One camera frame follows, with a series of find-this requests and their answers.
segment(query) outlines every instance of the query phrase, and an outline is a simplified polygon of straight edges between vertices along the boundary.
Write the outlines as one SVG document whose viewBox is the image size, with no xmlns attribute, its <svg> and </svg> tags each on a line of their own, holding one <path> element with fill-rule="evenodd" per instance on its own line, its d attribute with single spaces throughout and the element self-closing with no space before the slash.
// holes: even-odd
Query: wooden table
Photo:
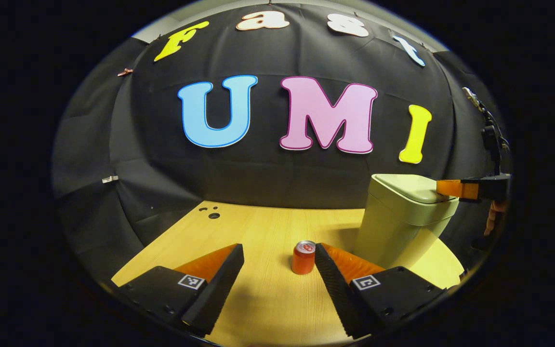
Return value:
<svg viewBox="0 0 555 347">
<path fill-rule="evenodd" d="M 210 219 L 211 213 L 219 213 Z M 154 266 L 175 268 L 201 255 L 241 243 L 245 263 L 207 340 L 225 347 L 343 346 L 344 332 L 318 270 L 297 275 L 290 259 L 301 240 L 351 251 L 364 209 L 313 210 L 253 207 L 204 201 L 117 272 L 122 286 Z M 410 268 L 440 288 L 464 271 L 437 240 Z"/>
</svg>

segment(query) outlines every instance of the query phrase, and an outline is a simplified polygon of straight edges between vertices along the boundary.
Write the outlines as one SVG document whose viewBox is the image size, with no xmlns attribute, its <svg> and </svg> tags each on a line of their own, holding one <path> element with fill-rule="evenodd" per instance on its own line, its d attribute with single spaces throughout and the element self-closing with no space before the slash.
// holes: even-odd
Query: letter m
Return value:
<svg viewBox="0 0 555 347">
<path fill-rule="evenodd" d="M 372 152 L 370 120 L 372 103 L 378 92 L 370 86 L 352 83 L 331 106 L 318 81 L 312 77 L 286 77 L 282 87 L 291 99 L 288 133 L 280 139 L 284 149 L 301 151 L 312 147 L 306 133 L 307 120 L 317 136 L 320 147 L 326 149 L 344 125 L 344 136 L 337 141 L 339 150 L 364 154 Z"/>
</svg>

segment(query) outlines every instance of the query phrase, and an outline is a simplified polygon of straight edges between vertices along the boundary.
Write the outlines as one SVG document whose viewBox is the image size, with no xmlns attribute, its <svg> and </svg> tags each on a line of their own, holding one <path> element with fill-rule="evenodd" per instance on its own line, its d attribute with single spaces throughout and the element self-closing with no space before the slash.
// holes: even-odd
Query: red soda can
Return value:
<svg viewBox="0 0 555 347">
<path fill-rule="evenodd" d="M 314 269 L 316 244 L 310 240 L 297 243 L 292 255 L 291 270 L 297 275 L 305 275 Z"/>
</svg>

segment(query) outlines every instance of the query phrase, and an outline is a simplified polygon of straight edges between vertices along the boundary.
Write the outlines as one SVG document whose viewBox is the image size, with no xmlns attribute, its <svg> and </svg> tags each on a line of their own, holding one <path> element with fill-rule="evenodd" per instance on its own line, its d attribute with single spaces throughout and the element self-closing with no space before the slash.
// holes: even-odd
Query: trash can lid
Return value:
<svg viewBox="0 0 555 347">
<path fill-rule="evenodd" d="M 422 204 L 435 204 L 457 199 L 454 196 L 436 193 L 436 180 L 419 175 L 377 173 L 372 178 L 406 198 Z"/>
</svg>

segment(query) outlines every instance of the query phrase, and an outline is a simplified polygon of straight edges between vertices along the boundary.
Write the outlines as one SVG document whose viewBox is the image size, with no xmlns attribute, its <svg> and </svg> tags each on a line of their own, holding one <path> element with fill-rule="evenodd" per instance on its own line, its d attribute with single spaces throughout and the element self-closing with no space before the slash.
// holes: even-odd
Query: beige trash can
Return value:
<svg viewBox="0 0 555 347">
<path fill-rule="evenodd" d="M 353 254 L 384 268 L 410 268 L 438 239 L 458 198 L 436 193 L 436 181 L 418 175 L 372 175 Z"/>
</svg>

